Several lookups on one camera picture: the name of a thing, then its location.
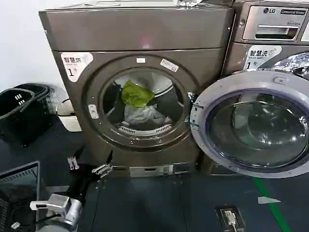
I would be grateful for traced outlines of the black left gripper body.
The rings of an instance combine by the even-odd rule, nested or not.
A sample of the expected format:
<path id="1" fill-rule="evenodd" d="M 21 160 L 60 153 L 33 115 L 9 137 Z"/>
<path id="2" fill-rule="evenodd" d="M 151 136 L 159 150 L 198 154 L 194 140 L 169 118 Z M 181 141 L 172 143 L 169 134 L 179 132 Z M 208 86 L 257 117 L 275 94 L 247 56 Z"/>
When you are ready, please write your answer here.
<path id="1" fill-rule="evenodd" d="M 94 165 L 80 165 L 79 169 L 70 171 L 72 176 L 69 186 L 70 198 L 85 202 L 90 183 L 98 180 L 98 176 L 92 172 L 94 169 L 96 169 Z"/>

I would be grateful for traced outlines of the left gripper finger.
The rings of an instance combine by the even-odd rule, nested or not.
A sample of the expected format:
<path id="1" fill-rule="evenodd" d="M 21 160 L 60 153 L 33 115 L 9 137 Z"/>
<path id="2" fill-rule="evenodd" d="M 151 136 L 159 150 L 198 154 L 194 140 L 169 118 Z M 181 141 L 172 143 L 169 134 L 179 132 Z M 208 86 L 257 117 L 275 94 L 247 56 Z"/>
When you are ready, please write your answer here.
<path id="1" fill-rule="evenodd" d="M 107 161 L 104 164 L 92 170 L 93 175 L 96 175 L 99 178 L 104 178 L 113 170 L 112 154 L 113 154 L 113 151 L 110 152 L 107 158 Z"/>
<path id="2" fill-rule="evenodd" d="M 70 170 L 78 170 L 80 168 L 78 164 L 78 159 L 81 156 L 83 150 L 84 150 L 84 146 L 81 146 L 75 151 L 75 153 L 72 156 L 68 157 L 68 164 L 69 164 Z"/>

